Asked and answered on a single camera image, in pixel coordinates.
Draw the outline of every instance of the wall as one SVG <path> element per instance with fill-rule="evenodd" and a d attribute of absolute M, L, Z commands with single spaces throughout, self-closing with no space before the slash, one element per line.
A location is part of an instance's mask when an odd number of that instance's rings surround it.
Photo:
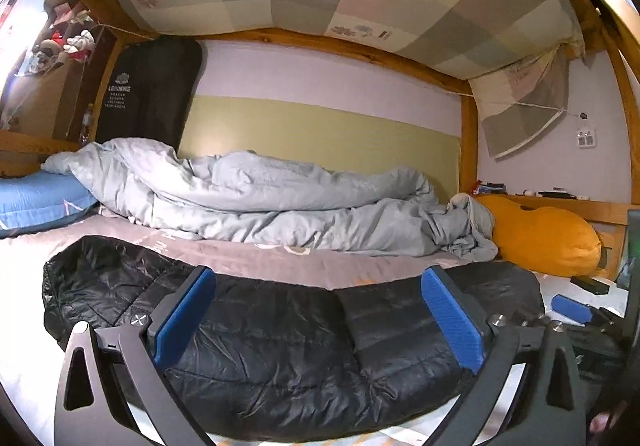
<path fill-rule="evenodd" d="M 576 117 L 585 112 L 596 129 L 597 147 L 579 149 Z M 568 112 L 538 140 L 499 161 L 487 152 L 482 129 L 478 177 L 503 182 L 510 193 L 566 188 L 591 200 L 630 201 L 630 155 L 622 100 L 606 52 L 572 61 Z"/>
<path fill-rule="evenodd" d="M 460 98 L 369 63 L 299 48 L 205 42 L 179 154 L 253 149 L 335 170 L 423 171 L 457 191 Z"/>

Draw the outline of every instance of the orange pillow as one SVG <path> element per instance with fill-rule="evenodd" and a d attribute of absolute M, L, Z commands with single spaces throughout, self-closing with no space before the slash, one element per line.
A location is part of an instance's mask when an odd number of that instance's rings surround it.
<path fill-rule="evenodd" d="M 557 207 L 522 209 L 500 195 L 477 197 L 495 218 L 493 240 L 502 258 L 555 276 L 593 274 L 600 240 L 581 217 Z"/>

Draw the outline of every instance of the plastic bottle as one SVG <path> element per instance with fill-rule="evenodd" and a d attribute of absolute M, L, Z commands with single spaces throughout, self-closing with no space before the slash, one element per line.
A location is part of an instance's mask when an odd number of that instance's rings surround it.
<path fill-rule="evenodd" d="M 80 147 L 85 146 L 89 142 L 89 130 L 91 129 L 91 117 L 94 112 L 94 105 L 87 106 L 82 115 L 82 128 L 80 129 Z"/>

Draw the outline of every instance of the blue pillow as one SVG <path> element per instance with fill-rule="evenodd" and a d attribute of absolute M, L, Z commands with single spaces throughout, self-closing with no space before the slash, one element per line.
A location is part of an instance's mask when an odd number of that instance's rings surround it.
<path fill-rule="evenodd" d="M 62 227 L 97 203 L 73 175 L 39 171 L 0 179 L 0 238 Z"/>

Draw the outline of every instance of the white wall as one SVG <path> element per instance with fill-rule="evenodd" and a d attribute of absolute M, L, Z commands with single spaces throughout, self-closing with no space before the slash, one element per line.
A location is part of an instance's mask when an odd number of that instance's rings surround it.
<path fill-rule="evenodd" d="M 302 48 L 203 43 L 196 95 L 275 99 L 340 109 L 460 137 L 460 98 L 370 63 Z"/>
<path fill-rule="evenodd" d="M 569 113 L 581 111 L 596 129 L 598 146 L 579 149 L 576 130 L 582 124 L 564 115 L 538 140 L 504 159 L 492 159 L 480 129 L 478 178 L 502 182 L 510 193 L 566 188 L 596 201 L 630 201 L 630 155 L 622 100 L 606 52 L 588 64 L 572 61 L 569 69 Z"/>

